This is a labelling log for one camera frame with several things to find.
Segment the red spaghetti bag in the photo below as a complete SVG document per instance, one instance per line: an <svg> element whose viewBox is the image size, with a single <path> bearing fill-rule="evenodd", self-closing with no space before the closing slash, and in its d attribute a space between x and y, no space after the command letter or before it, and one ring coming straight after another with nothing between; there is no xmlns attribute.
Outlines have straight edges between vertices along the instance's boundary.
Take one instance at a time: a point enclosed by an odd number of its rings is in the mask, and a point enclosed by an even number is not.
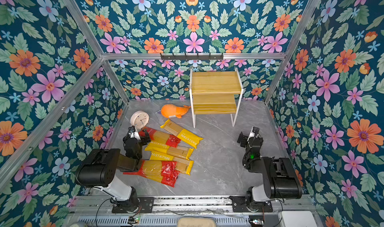
<svg viewBox="0 0 384 227"><path fill-rule="evenodd" d="M140 176L174 188L179 176L175 161L144 160L136 172L123 172L124 175Z"/></svg>
<svg viewBox="0 0 384 227"><path fill-rule="evenodd" d="M144 137L146 136L146 133L148 133L151 141L162 143L171 147L177 147L181 143L181 140L178 137L149 127L144 127L139 132L139 136Z"/></svg>

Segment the red spaghetti bag front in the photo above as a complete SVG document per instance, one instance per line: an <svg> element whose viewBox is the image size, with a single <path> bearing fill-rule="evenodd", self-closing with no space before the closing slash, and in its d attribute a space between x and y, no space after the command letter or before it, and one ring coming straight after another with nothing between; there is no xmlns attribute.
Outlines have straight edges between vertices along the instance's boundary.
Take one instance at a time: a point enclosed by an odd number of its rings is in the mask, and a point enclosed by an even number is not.
<svg viewBox="0 0 384 227"><path fill-rule="evenodd" d="M124 175L140 176L174 188L179 176L175 161L144 160L136 172L123 172Z"/></svg>

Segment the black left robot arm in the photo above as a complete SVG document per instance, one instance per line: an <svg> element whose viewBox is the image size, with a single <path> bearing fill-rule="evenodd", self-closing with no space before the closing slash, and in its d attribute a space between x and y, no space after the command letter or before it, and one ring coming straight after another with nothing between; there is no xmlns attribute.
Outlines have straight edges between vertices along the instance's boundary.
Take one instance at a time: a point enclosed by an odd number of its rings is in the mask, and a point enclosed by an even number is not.
<svg viewBox="0 0 384 227"><path fill-rule="evenodd" d="M140 136L137 129L130 126L123 138L126 154L121 154L118 148L92 150L77 169L76 183L109 195L113 214L151 213L154 198L139 198L135 188L126 185L116 176L116 171L137 174L144 163L143 146L150 142L146 130Z"/></svg>

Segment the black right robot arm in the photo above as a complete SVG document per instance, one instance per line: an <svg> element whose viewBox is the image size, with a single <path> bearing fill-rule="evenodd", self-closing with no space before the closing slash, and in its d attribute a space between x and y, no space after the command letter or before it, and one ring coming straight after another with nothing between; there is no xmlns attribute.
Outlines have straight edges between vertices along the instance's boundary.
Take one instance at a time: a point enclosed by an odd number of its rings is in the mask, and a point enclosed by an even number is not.
<svg viewBox="0 0 384 227"><path fill-rule="evenodd" d="M262 184L250 187L245 196L246 209L251 212L265 211L272 200L300 199L302 186L286 157L267 157L261 155L264 139L260 129L253 127L249 135L239 134L237 143L245 149L242 165L250 173L262 175Z"/></svg>

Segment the white wooden two-tier shelf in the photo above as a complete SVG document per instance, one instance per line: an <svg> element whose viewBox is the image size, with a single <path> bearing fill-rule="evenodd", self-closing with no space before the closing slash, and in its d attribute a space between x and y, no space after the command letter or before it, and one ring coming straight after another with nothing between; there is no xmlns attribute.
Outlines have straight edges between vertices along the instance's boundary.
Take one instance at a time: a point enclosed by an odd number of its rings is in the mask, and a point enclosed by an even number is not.
<svg viewBox="0 0 384 227"><path fill-rule="evenodd" d="M223 72L190 72L193 127L197 115L229 114L235 126L244 87L238 69Z"/></svg>

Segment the round pink alarm clock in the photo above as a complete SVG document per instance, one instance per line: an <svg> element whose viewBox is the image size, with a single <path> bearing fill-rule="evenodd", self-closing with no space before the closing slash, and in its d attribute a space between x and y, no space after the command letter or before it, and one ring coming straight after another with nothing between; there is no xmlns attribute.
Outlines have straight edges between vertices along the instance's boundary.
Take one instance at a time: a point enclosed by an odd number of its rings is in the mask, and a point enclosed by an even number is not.
<svg viewBox="0 0 384 227"><path fill-rule="evenodd" d="M149 115L142 111L136 111L130 118L130 123L136 128L137 131L143 129L149 122Z"/></svg>

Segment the orange plush whale toy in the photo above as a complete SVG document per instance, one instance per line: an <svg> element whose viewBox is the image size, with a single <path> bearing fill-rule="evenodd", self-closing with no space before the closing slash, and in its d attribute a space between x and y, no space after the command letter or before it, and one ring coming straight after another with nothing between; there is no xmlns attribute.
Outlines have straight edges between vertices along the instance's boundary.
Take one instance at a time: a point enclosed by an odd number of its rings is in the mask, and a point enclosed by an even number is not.
<svg viewBox="0 0 384 227"><path fill-rule="evenodd" d="M190 110L190 106L176 106L174 104L166 104L161 108L161 115L165 118L182 118Z"/></svg>

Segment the yellow Pastatime bag top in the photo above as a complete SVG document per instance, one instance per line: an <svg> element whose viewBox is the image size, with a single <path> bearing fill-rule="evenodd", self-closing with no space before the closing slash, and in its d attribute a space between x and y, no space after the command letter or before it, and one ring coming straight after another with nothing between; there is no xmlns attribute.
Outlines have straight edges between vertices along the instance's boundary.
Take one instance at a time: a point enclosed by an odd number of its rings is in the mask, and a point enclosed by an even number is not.
<svg viewBox="0 0 384 227"><path fill-rule="evenodd" d="M194 133L190 132L189 130L179 126L176 123L174 123L170 119L168 119L163 125L161 125L161 128L166 130L170 134L176 136L181 141L190 145L193 148L197 148L199 143L203 140L202 137L195 135Z"/></svg>

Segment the yellow pastatime bag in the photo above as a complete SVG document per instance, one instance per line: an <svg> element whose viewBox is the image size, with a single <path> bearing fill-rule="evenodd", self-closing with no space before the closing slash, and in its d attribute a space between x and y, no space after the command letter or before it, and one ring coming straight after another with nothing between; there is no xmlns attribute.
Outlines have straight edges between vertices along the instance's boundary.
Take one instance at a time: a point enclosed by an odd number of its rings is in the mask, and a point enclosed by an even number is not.
<svg viewBox="0 0 384 227"><path fill-rule="evenodd" d="M187 160L157 151L151 152L150 160L174 161L176 162L176 170L185 175L191 174L194 165L193 160Z"/></svg>
<svg viewBox="0 0 384 227"><path fill-rule="evenodd" d="M194 148L183 147L183 146L171 147L169 145L158 143L155 141L150 142L145 148L145 151L157 151L160 153L172 155L174 157L179 157L187 160L190 159L194 150L195 150Z"/></svg>
<svg viewBox="0 0 384 227"><path fill-rule="evenodd" d="M199 143L203 140L202 137L195 135L194 133L190 132L189 130L179 126L176 123L174 123L170 119L168 119L163 125L161 125L161 128L166 130L170 134L176 136L181 141L190 145L193 148L197 148Z"/></svg>

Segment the yellow Pastatime bag middle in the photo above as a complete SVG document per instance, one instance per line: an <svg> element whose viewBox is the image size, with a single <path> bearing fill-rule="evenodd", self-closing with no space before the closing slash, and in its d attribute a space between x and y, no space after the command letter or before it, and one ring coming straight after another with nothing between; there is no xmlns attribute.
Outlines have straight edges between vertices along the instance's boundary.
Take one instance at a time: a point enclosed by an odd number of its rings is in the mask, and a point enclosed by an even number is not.
<svg viewBox="0 0 384 227"><path fill-rule="evenodd" d="M183 146L171 147L169 145L158 143L155 141L150 142L145 148L145 151L157 151L160 153L172 155L174 157L179 157L187 160L190 159L194 150L195 150L194 148L183 147Z"/></svg>

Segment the yellow Pastatime bag lower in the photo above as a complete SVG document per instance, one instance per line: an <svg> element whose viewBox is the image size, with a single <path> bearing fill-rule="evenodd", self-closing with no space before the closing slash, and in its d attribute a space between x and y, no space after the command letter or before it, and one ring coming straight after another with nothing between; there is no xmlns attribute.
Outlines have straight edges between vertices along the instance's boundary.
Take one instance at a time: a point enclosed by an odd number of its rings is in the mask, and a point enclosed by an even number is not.
<svg viewBox="0 0 384 227"><path fill-rule="evenodd" d="M187 160L157 151L151 152L150 160L174 161L176 162L176 170L185 175L191 174L194 165L193 160Z"/></svg>

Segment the white box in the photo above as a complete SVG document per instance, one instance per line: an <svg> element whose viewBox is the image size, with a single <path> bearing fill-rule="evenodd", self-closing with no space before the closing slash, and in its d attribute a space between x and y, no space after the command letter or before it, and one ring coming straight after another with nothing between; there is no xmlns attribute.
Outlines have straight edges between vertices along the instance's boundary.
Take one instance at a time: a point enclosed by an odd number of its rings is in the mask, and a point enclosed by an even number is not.
<svg viewBox="0 0 384 227"><path fill-rule="evenodd" d="M280 214L282 227L317 227L313 214L309 211L283 211Z"/></svg>

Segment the beige padded object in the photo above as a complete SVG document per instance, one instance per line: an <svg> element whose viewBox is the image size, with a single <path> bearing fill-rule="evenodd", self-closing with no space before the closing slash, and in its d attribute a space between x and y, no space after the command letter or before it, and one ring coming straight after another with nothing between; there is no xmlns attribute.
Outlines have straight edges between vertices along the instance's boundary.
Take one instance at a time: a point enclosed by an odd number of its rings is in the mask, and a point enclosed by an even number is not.
<svg viewBox="0 0 384 227"><path fill-rule="evenodd" d="M178 220L177 227L217 227L217 224L211 218L183 217Z"/></svg>

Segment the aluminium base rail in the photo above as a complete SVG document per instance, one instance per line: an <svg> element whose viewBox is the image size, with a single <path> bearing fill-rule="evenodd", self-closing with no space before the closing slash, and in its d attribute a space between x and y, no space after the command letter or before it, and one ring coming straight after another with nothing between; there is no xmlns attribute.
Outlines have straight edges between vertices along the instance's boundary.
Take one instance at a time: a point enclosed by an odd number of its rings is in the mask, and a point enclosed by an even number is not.
<svg viewBox="0 0 384 227"><path fill-rule="evenodd" d="M281 211L310 211L316 214L316 207L309 195L301 199L271 200L247 207L244 196L148 196L139 197L140 207L131 214L213 214L213 215L247 215L247 214L277 214ZM72 215L128 215L110 202L107 196L79 197L76 205L71 207Z"/></svg>

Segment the black hook rail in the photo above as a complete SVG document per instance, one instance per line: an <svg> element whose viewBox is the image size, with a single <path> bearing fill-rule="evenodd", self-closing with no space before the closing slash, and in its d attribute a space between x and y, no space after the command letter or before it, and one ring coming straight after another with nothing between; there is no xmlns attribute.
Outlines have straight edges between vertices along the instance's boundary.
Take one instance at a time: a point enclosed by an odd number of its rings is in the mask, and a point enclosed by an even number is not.
<svg viewBox="0 0 384 227"><path fill-rule="evenodd" d="M189 60L223 60L224 54L212 54L212 53L197 53L197 54L160 54L161 60L180 60L180 61L189 61Z"/></svg>

